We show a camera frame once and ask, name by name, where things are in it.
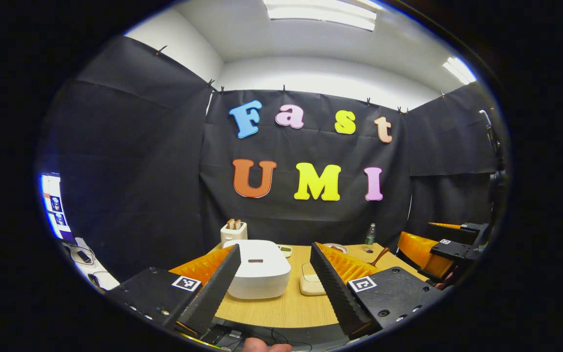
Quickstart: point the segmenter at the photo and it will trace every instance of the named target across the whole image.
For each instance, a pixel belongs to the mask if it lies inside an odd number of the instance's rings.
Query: white box
[[[228,229],[227,225],[221,227],[221,245],[235,239],[248,239],[246,236],[246,222],[241,222],[238,230]]]
[[[281,296],[290,278],[290,263],[274,242],[258,239],[227,241],[240,246],[240,266],[227,292],[239,299]]]

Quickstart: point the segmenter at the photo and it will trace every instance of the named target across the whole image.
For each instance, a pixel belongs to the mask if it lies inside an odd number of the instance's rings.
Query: foam letter
[[[355,132],[355,114],[351,111],[340,110],[336,113],[336,123],[333,125],[336,132],[342,134],[353,134]]]
[[[364,169],[364,173],[368,177],[368,193],[364,197],[366,200],[382,200],[384,195],[379,189],[379,174],[382,173],[382,169],[378,167],[367,167]]]
[[[248,159],[236,159],[232,162],[234,165],[234,189],[238,194],[247,198],[260,198],[268,194],[271,190],[271,182],[273,182],[273,169],[277,167],[276,162],[261,161],[259,163],[262,168],[262,182],[256,189],[249,186],[249,171],[253,166],[253,162]]]
[[[321,197],[322,200],[340,199],[340,194],[338,194],[338,174],[341,169],[338,165],[327,165],[320,177],[311,163],[298,163],[297,170],[299,170],[299,189],[295,193],[295,199],[310,199],[308,187],[310,187],[314,199],[319,198],[323,189],[325,191]]]
[[[258,131],[258,127],[251,123],[252,121],[260,122],[260,115],[255,109],[262,109],[262,103],[259,100],[253,100],[230,110],[230,114],[234,116],[238,125],[239,138],[245,138]]]
[[[275,116],[275,122],[282,126],[292,127],[293,129],[301,129],[303,127],[303,109],[297,105],[282,105],[281,113]]]
[[[382,116],[375,120],[375,125],[377,125],[377,134],[379,135],[379,139],[384,143],[392,142],[392,136],[388,135],[388,129],[392,127],[392,124],[387,122],[386,118]]]

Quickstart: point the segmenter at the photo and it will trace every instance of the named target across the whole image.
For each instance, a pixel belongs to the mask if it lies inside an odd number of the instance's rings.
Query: ceiling
[[[377,10],[373,32],[328,22],[271,21],[262,0],[190,0],[174,9],[226,63],[311,56],[379,67],[444,93],[463,85],[442,67],[450,50],[414,20],[388,9]]]

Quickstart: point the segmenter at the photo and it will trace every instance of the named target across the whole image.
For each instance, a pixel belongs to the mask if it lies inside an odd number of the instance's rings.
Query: white wall
[[[391,109],[414,109],[440,97],[421,83],[371,66],[324,58],[268,57],[226,63],[217,89],[282,89],[330,94]]]
[[[125,36],[160,49],[203,78],[218,80],[225,64],[214,47],[177,10],[168,9],[130,29]]]

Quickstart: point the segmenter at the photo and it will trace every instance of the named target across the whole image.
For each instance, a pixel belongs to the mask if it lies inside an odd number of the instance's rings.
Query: water bottle
[[[373,243],[375,243],[375,224],[371,223],[368,233],[366,234],[366,253],[373,253]]]

